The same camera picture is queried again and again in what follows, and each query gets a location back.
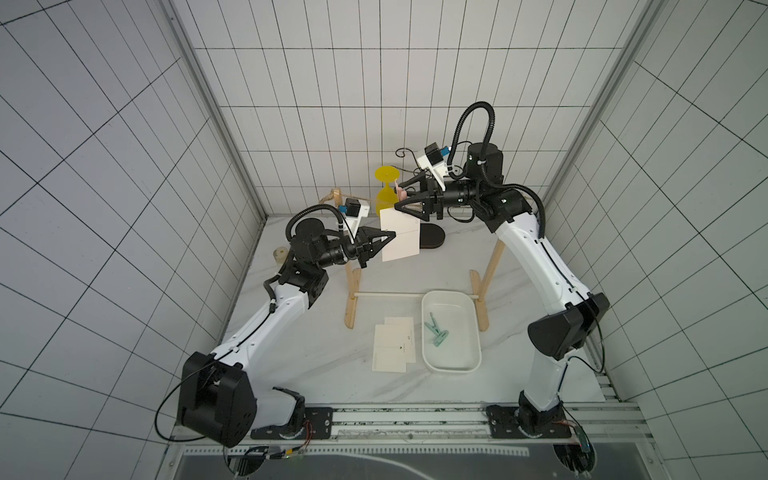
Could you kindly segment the teal clothespin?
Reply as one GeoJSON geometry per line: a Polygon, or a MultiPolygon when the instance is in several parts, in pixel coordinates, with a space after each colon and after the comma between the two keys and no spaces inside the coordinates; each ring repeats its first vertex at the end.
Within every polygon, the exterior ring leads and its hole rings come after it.
{"type": "Polygon", "coordinates": [[[448,335],[447,330],[441,329],[439,327],[433,312],[429,313],[429,318],[424,322],[424,325],[431,333],[435,335],[436,338],[446,337],[448,335]]]}
{"type": "Polygon", "coordinates": [[[438,330],[435,338],[432,341],[432,344],[435,347],[439,347],[448,337],[449,331],[448,330],[438,330]]]}

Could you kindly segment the white postcard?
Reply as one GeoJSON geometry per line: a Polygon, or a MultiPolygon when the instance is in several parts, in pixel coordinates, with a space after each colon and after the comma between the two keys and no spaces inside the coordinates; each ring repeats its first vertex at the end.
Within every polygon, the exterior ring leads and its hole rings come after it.
{"type": "Polygon", "coordinates": [[[382,249],[383,262],[399,260],[419,253],[420,220],[418,218],[394,208],[381,210],[379,218],[381,230],[395,233],[395,238],[382,249]]]}
{"type": "Polygon", "coordinates": [[[405,351],[407,364],[416,362],[415,322],[412,317],[386,317],[384,323],[396,333],[396,338],[405,351]]]}
{"type": "Polygon", "coordinates": [[[375,326],[372,370],[382,373],[405,373],[407,370],[404,348],[386,324],[375,326]]]}

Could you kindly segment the pink clothespin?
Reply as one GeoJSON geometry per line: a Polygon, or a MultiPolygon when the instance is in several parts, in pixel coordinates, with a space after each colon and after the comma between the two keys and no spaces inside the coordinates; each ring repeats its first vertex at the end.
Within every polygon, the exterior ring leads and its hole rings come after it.
{"type": "Polygon", "coordinates": [[[405,189],[403,189],[402,187],[400,187],[399,185],[396,185],[394,187],[394,192],[395,192],[396,197],[397,197],[397,200],[396,200],[397,203],[405,201],[405,200],[408,199],[408,192],[405,189]]]}

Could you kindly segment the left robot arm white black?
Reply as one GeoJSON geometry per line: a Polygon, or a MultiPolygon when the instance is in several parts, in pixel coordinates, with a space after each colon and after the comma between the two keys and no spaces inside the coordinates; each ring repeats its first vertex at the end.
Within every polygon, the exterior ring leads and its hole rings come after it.
{"type": "Polygon", "coordinates": [[[176,422],[231,448],[252,431],[267,429],[296,438],[304,428],[304,397],[287,388],[268,387],[257,369],[269,347],[322,294],[328,268],[356,261],[365,267],[392,242],[393,231],[362,226],[346,212],[317,204],[287,223],[286,260],[264,281],[267,302],[231,337],[209,353],[195,352],[184,363],[176,422]]]}

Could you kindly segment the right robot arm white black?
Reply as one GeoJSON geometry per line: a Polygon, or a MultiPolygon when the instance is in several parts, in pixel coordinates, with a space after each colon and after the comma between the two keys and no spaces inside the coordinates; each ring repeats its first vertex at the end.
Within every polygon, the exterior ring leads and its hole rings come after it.
{"type": "Polygon", "coordinates": [[[492,144],[495,111],[486,101],[468,106],[459,120],[476,110],[487,114],[483,139],[468,147],[467,159],[455,169],[462,130],[455,129],[447,148],[432,144],[419,159],[417,192],[401,189],[395,210],[420,220],[442,218],[446,209],[465,206],[511,251],[538,292],[546,314],[527,327],[534,347],[532,369],[521,391],[515,423],[528,438],[541,437],[564,420],[560,387],[567,354],[581,348],[610,307],[602,293],[592,293],[561,259],[546,237],[541,198],[529,187],[507,183],[500,171],[502,152],[492,144]]]}

